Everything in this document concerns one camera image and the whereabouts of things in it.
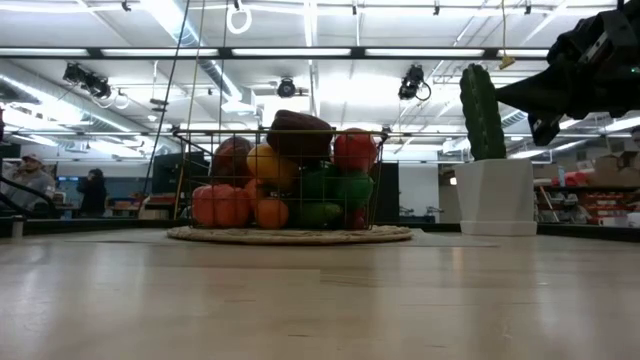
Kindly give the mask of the grey placemat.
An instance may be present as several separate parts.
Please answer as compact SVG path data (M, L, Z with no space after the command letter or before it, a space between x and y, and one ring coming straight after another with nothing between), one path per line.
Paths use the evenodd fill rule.
M193 240L177 240L171 239L166 235L165 230L135 230L131 231L130 237L126 238L128 230L118 230L113 232L81 232L72 235L62 235L60 240L65 243L72 244L145 244L145 245L163 245L163 246L236 246L236 243L229 242L211 242L211 241L193 241ZM402 241L393 242L360 242L346 243L346 246L366 246L366 247L418 247L418 248L454 248L454 247L473 247L473 248L495 248L499 247L496 241L491 239L474 239L462 236L459 233L425 233L419 229L412 229L412 238Z

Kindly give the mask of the yellow mango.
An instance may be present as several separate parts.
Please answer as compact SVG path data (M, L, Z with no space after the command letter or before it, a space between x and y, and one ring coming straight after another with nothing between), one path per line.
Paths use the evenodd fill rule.
M267 185L288 190L299 177L299 166L280 156L269 144L256 145L247 155L251 174Z

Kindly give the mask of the storage shelf with red goods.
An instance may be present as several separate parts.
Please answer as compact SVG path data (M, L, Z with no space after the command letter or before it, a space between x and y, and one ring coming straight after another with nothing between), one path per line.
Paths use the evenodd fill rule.
M538 223L633 227L640 217L640 181L605 179L591 171L534 180Z

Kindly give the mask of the dark red grape bunch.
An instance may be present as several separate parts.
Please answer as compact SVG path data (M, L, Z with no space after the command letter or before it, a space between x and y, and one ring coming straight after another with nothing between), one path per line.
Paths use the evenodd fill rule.
M346 215L344 228L347 230L363 230L367 228L366 209L359 208Z

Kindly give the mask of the silver ventilation duct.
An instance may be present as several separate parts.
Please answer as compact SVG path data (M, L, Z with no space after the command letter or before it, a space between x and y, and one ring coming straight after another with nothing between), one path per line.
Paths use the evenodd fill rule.
M206 43L197 33L193 22L187 15L188 5L183 0L140 0L142 7L151 14L159 25L169 34L181 48L205 47ZM212 83L220 90L222 97L229 103L237 103L236 112L240 107L248 106L255 109L252 94L242 91L229 77L223 73L220 62L206 60L199 57L196 60L200 70L206 74Z

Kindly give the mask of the person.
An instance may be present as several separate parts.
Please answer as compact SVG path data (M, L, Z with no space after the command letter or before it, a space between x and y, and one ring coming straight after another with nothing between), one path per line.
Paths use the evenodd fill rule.
M101 169L91 169L87 176L80 180L77 191L82 195L79 209L81 217L99 218L104 215L107 192Z
M55 191L54 179L45 171L42 161L35 154L24 155L21 158L20 164L12 162L3 163L1 176L45 193L52 200ZM15 189L4 183L0 183L0 191L18 205L24 206L29 210L46 210L45 202L34 195ZM9 209L3 203L0 203L0 216L9 215L19 214Z

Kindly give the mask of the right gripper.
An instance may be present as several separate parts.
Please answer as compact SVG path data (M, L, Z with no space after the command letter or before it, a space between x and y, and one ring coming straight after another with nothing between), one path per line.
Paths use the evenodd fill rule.
M556 137L563 115L640 109L640 4L579 20L557 37L547 62L546 70L495 90L497 101L529 113L536 146Z

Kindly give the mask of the black monitor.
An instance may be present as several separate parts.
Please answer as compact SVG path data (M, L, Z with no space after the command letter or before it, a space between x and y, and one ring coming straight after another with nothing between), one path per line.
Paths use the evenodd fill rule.
M156 156L152 169L152 194L176 194L184 190L191 162L181 153Z

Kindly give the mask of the orange tangerine bunch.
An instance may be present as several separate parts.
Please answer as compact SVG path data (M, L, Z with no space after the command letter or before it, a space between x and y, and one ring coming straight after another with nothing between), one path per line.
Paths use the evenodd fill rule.
M258 227L278 230L287 224L289 208L272 186L262 180L252 179L246 184L245 190Z

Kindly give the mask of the brown cardboard box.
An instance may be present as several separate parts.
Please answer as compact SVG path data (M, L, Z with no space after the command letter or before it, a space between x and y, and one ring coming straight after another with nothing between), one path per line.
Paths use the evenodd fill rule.
M596 186L640 187L640 151L624 151L593 161L591 181Z

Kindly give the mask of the red ridged tomato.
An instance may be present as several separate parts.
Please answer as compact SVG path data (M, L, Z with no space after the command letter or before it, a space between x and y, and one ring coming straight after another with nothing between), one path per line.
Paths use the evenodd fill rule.
M251 201L245 189L227 184L196 188L192 193L192 215L205 227L243 228L249 222Z

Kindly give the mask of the red orange mango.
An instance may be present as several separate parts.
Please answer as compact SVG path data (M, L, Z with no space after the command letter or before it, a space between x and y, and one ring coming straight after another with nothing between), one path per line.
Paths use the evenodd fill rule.
M368 173L378 150L373 136L360 128L349 128L334 142L333 163L344 172Z

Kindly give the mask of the dark red apple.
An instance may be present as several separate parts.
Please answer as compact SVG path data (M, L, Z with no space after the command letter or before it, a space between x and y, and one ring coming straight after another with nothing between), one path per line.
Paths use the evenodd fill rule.
M212 157L210 175L213 183L244 188L252 177L247 157L253 148L252 142L239 136L224 140Z

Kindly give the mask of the black ceiling light rail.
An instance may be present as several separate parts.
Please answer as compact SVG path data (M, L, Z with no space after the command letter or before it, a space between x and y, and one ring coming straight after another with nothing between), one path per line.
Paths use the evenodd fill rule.
M507 54L543 61L544 48L497 47L0 47L0 59L92 60L497 60Z

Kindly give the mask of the metal wire basket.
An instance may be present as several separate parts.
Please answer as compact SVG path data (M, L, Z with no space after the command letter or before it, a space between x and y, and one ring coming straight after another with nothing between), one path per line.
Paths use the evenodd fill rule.
M182 145L183 145L183 155L185 157L188 157L191 165L189 167L188 173L184 178L184 181L186 183L185 187L189 192L189 205L188 205L188 215L189 217L192 219L192 222L194 223L195 226L200 227L200 228L219 228L219 227L205 227L202 225L199 225L195 219L193 218L192 215L192 193L193 191L201 186L208 186L208 185L220 185L220 184L214 184L213 180L212 180L212 176L210 175L210 171L211 171L211 163L212 163L212 157L216 151L216 149L218 148L218 146L226 139L232 137L232 136L239 136L242 138L245 138L247 140L249 140L250 142L253 143L254 147L256 145L259 144L268 144L266 141L267 138L267 134L270 130L270 127L267 128L259 128L257 130L239 130L239 131L233 131L233 130L204 130L204 129L195 129L195 130L191 130L191 129L185 129L185 130L176 130L174 131L174 136L176 138L178 138ZM334 156L334 142L335 139L337 138L338 135L343 134L346 132L347 129L345 130L338 130L335 127L332 127L332 133L333 133L333 138L331 140L330 143L330 155L329 155L329 159L328 160L323 160L323 161L316 161L310 164L305 164L305 165L299 165L299 177L294 181L293 186L288 189L288 190L280 190L277 187L272 186L275 191L279 194L279 197L281 200L284 201L284 203L288 206L288 208L291 206L292 203L296 203L296 202L302 202L299 199L299 179L300 179L300 172L304 167L309 167L309 166L315 166L316 164L319 164L321 162L330 162L332 163L334 166L336 166L333 163L333 156ZM382 158L382 152L384 150L384 146L389 138L389 135L386 131L370 131L370 130L365 130L366 132L370 133L373 136L373 139L376 143L377 146L377 150L378 150L378 155L376 158L376 161L374 163L374 165L372 166L372 168L369 170L368 174L371 177L371 171L373 169L373 167L378 164ZM344 172L342 170L340 170L338 168L339 172L340 172L340 176L343 174L347 174L347 173L351 173L351 172ZM368 204L363 207L366 209L366 220L367 220L367 228L366 229L370 229L371 227L371 223L370 223L370 200L368 202ZM290 210L289 210L289 219L287 224L281 228L283 229L296 229L296 230L347 230L344 228L345 225L345 219L346 219L346 215L350 213L350 212L346 212L343 208L343 215L338 218L334 223L332 223L331 225L329 225L327 228L324 229L299 229L299 228L293 228L289 225L289 219L290 219ZM253 215L253 211L250 210L250 217L249 217L249 222L248 224L243 227L243 228L249 228L249 227L256 227L258 229L263 229L257 226L255 220L254 220L254 215Z

